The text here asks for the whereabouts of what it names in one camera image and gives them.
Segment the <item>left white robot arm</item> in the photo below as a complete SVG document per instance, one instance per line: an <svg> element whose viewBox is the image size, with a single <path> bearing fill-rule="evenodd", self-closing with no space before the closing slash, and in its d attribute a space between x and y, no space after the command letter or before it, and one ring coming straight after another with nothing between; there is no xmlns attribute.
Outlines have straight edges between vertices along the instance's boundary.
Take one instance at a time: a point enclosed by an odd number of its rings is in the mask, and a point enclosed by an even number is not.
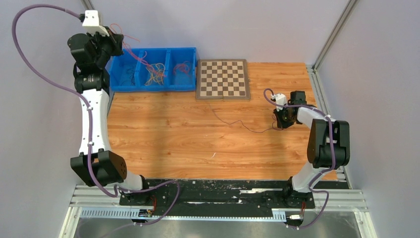
<svg viewBox="0 0 420 238"><path fill-rule="evenodd" d="M82 140L79 154L70 166L87 185L133 192L139 205L150 202L152 193L144 187L144 178L128 171L125 160L112 152L107 132L109 73L106 65L111 57L123 54L122 34L80 33L67 41L75 59L74 86L82 108Z"/></svg>

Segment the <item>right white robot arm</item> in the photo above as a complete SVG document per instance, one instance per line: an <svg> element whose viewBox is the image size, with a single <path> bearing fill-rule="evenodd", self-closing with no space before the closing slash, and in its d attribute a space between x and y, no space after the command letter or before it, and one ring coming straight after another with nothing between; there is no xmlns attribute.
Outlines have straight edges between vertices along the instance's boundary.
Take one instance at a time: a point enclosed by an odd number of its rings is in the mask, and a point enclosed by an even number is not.
<svg viewBox="0 0 420 238"><path fill-rule="evenodd" d="M286 129L303 124L310 129L307 162L287 181L282 200L289 207L309 201L314 186L329 172L345 166L350 160L350 125L335 120L314 105L307 104L304 91L293 91L290 99L272 94L277 126Z"/></svg>

